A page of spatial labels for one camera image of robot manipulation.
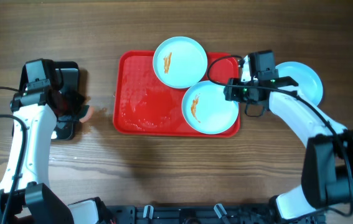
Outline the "orange green sponge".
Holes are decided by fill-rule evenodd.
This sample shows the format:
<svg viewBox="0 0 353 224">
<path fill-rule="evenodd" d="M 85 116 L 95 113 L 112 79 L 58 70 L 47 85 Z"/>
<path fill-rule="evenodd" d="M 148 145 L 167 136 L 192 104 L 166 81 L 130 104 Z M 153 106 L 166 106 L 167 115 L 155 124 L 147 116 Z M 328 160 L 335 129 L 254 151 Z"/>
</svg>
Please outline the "orange green sponge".
<svg viewBox="0 0 353 224">
<path fill-rule="evenodd" d="M 79 114 L 77 115 L 77 119 L 81 123 L 87 122 L 94 114 L 94 107 L 90 105 L 84 105 Z"/>
</svg>

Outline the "light blue plate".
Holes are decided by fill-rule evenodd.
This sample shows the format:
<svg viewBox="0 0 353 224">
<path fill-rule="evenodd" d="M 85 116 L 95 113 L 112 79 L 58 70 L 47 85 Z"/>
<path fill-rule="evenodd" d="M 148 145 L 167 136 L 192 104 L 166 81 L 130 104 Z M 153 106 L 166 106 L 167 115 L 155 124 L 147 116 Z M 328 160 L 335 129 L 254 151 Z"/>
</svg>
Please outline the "light blue plate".
<svg viewBox="0 0 353 224">
<path fill-rule="evenodd" d="M 177 89 L 189 88 L 204 77 L 208 57 L 204 48 L 189 37 L 171 37 L 154 52 L 153 70 L 159 81 Z"/>
<path fill-rule="evenodd" d="M 323 97 L 323 85 L 318 74 L 309 66 L 300 62 L 283 62 L 276 66 L 279 77 L 291 77 L 304 95 L 318 106 Z"/>
<path fill-rule="evenodd" d="M 181 110 L 185 121 L 194 130 L 203 134 L 220 134 L 236 122 L 239 104 L 225 99 L 223 86 L 206 80 L 185 92 Z"/>
</svg>

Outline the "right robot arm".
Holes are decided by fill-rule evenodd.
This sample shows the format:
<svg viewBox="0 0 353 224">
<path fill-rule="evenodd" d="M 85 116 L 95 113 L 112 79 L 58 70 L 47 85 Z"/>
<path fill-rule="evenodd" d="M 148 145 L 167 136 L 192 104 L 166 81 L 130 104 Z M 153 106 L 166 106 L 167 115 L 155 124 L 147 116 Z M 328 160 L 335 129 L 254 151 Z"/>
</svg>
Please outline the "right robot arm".
<svg viewBox="0 0 353 224">
<path fill-rule="evenodd" d="M 270 50 L 236 56 L 242 70 L 228 80 L 227 101 L 261 105 L 280 117 L 306 148 L 301 183 L 272 198 L 277 222 L 319 215 L 340 203 L 353 214 L 353 129 L 318 108 L 323 90 L 319 76 L 298 62 L 275 64 Z"/>
</svg>

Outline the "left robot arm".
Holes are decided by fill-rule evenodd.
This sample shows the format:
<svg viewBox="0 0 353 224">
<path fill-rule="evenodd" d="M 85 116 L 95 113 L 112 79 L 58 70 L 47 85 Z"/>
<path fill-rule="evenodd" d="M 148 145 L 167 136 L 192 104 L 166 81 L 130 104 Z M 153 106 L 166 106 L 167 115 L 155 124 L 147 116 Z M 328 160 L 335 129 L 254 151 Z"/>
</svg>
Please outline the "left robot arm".
<svg viewBox="0 0 353 224">
<path fill-rule="evenodd" d="M 98 198 L 66 205 L 49 187 L 52 134 L 90 118 L 75 62 L 37 59 L 22 68 L 11 102 L 12 146 L 0 182 L 0 223 L 113 223 Z"/>
</svg>

